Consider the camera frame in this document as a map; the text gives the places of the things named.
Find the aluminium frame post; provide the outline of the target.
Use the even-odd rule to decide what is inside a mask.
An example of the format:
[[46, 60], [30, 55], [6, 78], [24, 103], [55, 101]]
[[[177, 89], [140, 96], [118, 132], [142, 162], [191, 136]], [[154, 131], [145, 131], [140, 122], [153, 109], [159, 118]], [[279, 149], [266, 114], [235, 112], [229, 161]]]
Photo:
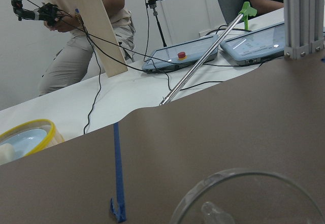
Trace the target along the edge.
[[324, 50], [324, 0], [284, 0], [284, 57], [300, 59]]

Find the teach pendant with red button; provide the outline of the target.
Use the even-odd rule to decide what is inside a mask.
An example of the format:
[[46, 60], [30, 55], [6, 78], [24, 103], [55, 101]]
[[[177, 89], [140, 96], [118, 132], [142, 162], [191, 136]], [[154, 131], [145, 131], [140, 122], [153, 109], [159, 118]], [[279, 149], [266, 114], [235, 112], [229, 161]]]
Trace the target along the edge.
[[154, 50], [142, 65], [142, 71], [147, 74], [172, 72], [193, 65], [217, 39], [218, 35], [208, 35]]

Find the wooden plank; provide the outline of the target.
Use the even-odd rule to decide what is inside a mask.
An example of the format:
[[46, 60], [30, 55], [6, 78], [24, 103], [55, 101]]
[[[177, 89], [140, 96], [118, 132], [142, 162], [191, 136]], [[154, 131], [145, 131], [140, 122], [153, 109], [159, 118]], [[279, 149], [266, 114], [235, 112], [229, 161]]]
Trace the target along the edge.
[[118, 45], [110, 19], [102, 0], [74, 0], [91, 35], [97, 52], [108, 77], [127, 71], [124, 55]]

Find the yellow rimmed bowl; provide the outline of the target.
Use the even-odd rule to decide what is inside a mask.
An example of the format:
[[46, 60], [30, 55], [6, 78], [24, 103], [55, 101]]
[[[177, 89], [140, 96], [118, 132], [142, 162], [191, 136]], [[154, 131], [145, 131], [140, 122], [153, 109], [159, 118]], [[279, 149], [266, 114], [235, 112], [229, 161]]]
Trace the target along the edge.
[[1, 165], [64, 142], [55, 124], [37, 119], [1, 134]]

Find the standing person in beige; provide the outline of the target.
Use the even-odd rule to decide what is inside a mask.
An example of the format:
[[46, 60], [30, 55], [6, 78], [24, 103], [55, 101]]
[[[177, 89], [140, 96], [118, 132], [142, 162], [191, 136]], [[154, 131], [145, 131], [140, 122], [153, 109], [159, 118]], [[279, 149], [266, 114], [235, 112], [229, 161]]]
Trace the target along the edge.
[[[45, 95], [80, 82], [86, 75], [94, 48], [86, 37], [82, 17], [76, 12], [74, 0], [45, 0], [57, 5], [67, 16], [49, 26], [51, 31], [71, 34], [67, 44], [57, 53], [39, 83], [39, 95]], [[111, 21], [117, 42], [122, 46], [122, 54], [126, 61], [133, 62], [131, 50], [134, 48], [135, 28], [131, 12], [125, 8], [125, 0], [102, 0]]]

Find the metal reacher grabber stick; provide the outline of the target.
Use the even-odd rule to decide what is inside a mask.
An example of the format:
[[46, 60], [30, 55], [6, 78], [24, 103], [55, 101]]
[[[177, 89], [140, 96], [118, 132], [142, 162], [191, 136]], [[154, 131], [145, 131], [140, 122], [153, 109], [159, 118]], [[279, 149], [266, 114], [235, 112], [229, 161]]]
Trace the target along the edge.
[[257, 9], [253, 8], [249, 2], [244, 2], [241, 11], [237, 17], [228, 25], [223, 33], [217, 38], [217, 40], [207, 49], [203, 56], [193, 65], [193, 67], [183, 76], [183, 78], [175, 85], [175, 87], [163, 98], [160, 102], [161, 105], [169, 103], [177, 93], [183, 88], [183, 86], [190, 80], [200, 66], [207, 61], [212, 52], [221, 44], [225, 37], [233, 30], [233, 28], [241, 21], [244, 22], [245, 29], [248, 29], [248, 17], [256, 16]]

